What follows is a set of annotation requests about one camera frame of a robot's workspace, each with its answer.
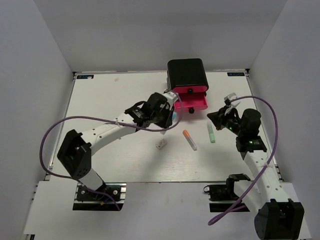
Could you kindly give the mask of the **green cap glue stick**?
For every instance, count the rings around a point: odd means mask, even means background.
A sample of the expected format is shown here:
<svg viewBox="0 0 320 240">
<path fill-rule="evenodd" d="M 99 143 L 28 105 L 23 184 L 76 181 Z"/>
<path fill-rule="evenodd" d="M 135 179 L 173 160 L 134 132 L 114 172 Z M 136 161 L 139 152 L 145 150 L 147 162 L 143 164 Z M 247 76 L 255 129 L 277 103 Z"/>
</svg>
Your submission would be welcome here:
<svg viewBox="0 0 320 240">
<path fill-rule="evenodd" d="M 207 126 L 207 130 L 208 130 L 209 140 L 211 143 L 214 144 L 216 142 L 216 138 L 215 138 L 213 126 L 210 122 L 207 122 L 206 126 Z"/>
</svg>

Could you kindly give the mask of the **blue cap glue stick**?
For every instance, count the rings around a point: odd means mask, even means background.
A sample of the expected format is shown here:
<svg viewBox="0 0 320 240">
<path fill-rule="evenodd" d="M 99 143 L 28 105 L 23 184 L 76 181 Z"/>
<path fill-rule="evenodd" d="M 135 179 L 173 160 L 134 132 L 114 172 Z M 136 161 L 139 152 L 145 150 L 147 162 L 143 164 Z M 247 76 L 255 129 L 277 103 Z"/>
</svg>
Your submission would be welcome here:
<svg viewBox="0 0 320 240">
<path fill-rule="evenodd" d="M 177 117 L 177 113 L 176 113 L 176 112 L 173 112 L 173 113 L 172 113 L 172 118 L 171 118 L 172 121 L 174 121 L 174 120 L 176 119 L 176 117 Z"/>
</svg>

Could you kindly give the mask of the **pink top drawer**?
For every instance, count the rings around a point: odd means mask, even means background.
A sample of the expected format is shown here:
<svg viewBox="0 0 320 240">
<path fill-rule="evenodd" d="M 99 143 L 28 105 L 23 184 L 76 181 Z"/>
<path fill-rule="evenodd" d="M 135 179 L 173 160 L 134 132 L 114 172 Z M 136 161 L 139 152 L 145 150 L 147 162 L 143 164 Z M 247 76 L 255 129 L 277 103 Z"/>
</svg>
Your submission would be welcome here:
<svg viewBox="0 0 320 240">
<path fill-rule="evenodd" d="M 178 85 L 168 87 L 169 90 L 178 94 L 205 93 L 209 87 L 207 85 Z"/>
</svg>

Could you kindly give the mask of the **pink drawer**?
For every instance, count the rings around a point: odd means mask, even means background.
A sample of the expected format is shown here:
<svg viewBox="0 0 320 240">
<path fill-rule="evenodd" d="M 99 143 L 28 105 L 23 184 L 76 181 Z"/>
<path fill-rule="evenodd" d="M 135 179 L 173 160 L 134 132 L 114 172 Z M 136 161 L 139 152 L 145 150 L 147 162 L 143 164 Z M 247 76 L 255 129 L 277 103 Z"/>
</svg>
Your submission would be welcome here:
<svg viewBox="0 0 320 240">
<path fill-rule="evenodd" d="M 174 111 L 177 113 L 186 112 L 193 114 L 208 108 L 206 94 L 204 92 L 196 92 L 191 94 L 180 93 L 179 97 L 182 103 L 180 103 L 179 100 L 174 103 Z"/>
<path fill-rule="evenodd" d="M 178 85 L 168 87 L 169 90 L 178 94 L 205 93 L 209 87 L 207 85 Z"/>
</svg>

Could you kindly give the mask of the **orange cap glue stick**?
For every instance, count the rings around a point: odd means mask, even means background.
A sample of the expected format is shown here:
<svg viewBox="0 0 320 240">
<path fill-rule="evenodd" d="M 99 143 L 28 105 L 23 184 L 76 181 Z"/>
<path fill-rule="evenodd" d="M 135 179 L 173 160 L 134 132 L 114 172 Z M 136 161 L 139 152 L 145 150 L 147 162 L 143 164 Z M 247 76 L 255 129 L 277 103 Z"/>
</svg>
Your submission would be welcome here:
<svg viewBox="0 0 320 240">
<path fill-rule="evenodd" d="M 197 150 L 197 146 L 195 144 L 195 142 L 193 141 L 193 139 L 191 138 L 189 132 L 185 129 L 182 131 L 183 136 L 185 137 L 185 139 L 187 140 L 187 142 L 189 143 L 189 145 L 191 146 L 193 151 Z"/>
</svg>

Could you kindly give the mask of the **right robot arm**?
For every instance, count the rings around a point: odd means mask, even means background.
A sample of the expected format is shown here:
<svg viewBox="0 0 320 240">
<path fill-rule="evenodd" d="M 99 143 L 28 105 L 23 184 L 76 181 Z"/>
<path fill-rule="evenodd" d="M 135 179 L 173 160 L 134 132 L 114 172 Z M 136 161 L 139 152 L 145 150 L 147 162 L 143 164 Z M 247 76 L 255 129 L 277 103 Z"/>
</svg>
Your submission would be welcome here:
<svg viewBox="0 0 320 240">
<path fill-rule="evenodd" d="M 228 129 L 236 135 L 236 149 L 248 166 L 253 180 L 243 174 L 231 174 L 226 180 L 226 195 L 239 199 L 255 214 L 254 228 L 261 240 L 297 240 L 305 210 L 282 187 L 278 175 L 268 163 L 267 148 L 259 135 L 261 114 L 252 108 L 242 115 L 224 106 L 207 114 L 217 130 Z"/>
</svg>

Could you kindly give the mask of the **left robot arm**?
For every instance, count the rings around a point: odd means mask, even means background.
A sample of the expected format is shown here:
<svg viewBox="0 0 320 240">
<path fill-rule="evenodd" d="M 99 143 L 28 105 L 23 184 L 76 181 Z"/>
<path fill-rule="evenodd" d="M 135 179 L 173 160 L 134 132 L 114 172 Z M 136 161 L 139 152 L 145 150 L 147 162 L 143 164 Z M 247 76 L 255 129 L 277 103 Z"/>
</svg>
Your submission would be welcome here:
<svg viewBox="0 0 320 240">
<path fill-rule="evenodd" d="M 73 180 L 88 188 L 99 200 L 105 196 L 106 184 L 92 167 L 92 156 L 108 144 L 139 130 L 149 130 L 151 124 L 168 129 L 172 124 L 174 104 L 178 96 L 172 91 L 153 93 L 148 100 L 126 109 L 114 120 L 84 132 L 70 130 L 63 139 L 57 158 Z"/>
</svg>

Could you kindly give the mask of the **small white eraser box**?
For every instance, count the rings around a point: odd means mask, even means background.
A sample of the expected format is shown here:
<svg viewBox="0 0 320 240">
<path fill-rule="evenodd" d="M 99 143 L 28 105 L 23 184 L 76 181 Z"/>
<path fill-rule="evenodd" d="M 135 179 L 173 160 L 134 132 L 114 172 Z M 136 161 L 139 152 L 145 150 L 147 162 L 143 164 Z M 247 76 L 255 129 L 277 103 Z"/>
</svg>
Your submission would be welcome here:
<svg viewBox="0 0 320 240">
<path fill-rule="evenodd" d="M 165 139 L 162 139 L 162 140 L 160 140 L 159 142 L 157 142 L 157 143 L 155 144 L 155 147 L 156 147 L 158 150 L 161 150 L 161 149 L 163 149 L 167 144 L 168 144 L 168 142 L 167 142 Z"/>
</svg>

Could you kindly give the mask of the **black drawer cabinet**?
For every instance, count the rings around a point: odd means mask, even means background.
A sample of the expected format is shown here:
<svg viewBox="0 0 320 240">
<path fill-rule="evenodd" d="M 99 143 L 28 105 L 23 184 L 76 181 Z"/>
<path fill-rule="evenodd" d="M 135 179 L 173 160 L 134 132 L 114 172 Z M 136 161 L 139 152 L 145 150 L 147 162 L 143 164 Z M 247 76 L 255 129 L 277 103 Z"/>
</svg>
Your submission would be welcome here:
<svg viewBox="0 0 320 240">
<path fill-rule="evenodd" d="M 200 58 L 172 59 L 167 63 L 167 87 L 205 85 L 209 88 Z"/>
</svg>

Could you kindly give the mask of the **right dark table label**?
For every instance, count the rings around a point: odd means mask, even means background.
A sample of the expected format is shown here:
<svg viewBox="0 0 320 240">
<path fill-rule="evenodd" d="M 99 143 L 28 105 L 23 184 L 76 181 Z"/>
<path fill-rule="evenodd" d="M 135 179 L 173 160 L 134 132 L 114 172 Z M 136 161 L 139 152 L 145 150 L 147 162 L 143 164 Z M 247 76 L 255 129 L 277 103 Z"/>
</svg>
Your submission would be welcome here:
<svg viewBox="0 0 320 240">
<path fill-rule="evenodd" d="M 244 72 L 228 72 L 227 75 L 229 77 L 244 77 L 245 73 Z"/>
</svg>

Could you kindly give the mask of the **dark table label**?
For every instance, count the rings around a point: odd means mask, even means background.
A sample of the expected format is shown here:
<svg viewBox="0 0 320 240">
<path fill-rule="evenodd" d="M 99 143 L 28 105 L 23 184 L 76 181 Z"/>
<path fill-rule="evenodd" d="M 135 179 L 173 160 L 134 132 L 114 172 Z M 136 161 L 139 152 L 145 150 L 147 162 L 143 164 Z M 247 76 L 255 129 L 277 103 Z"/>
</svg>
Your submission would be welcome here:
<svg viewBox="0 0 320 240">
<path fill-rule="evenodd" d="M 245 73 L 244 72 L 228 72 L 227 75 L 229 77 L 244 77 Z"/>
<path fill-rule="evenodd" d="M 77 79 L 93 79 L 94 75 L 93 74 L 85 74 L 85 75 L 77 75 Z"/>
</svg>

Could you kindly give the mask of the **left dark table label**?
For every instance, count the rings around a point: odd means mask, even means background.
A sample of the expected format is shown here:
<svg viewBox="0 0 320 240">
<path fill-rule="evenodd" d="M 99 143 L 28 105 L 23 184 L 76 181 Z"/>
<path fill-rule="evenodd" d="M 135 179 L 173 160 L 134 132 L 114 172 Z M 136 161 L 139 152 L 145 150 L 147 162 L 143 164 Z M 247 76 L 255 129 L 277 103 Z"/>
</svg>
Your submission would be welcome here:
<svg viewBox="0 0 320 240">
<path fill-rule="evenodd" d="M 77 75 L 77 79 L 93 79 L 94 75 L 93 74 L 85 74 L 85 75 Z"/>
</svg>

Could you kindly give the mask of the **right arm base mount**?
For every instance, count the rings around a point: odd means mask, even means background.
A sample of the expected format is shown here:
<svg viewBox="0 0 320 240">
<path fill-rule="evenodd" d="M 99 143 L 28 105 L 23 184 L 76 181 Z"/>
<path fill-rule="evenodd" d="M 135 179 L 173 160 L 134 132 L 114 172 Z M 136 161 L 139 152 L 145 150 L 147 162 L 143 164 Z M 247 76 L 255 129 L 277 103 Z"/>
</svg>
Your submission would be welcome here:
<svg viewBox="0 0 320 240">
<path fill-rule="evenodd" d="M 246 174 L 230 174 L 224 183 L 212 183 L 203 188 L 209 196 L 209 210 L 211 213 L 226 211 L 239 196 L 234 192 L 235 182 L 251 181 Z"/>
</svg>

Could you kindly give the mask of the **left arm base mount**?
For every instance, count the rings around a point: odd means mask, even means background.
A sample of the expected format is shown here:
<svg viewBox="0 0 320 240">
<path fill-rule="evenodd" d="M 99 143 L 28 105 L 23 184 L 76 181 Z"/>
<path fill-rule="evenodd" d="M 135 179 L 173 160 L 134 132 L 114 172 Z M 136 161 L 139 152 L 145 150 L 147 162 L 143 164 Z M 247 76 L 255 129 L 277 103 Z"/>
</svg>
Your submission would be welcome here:
<svg viewBox="0 0 320 240">
<path fill-rule="evenodd" d="M 73 211 L 117 212 L 125 203 L 127 184 L 107 183 L 104 192 L 116 202 L 103 194 L 88 191 L 83 185 L 77 184 L 73 201 Z"/>
</svg>

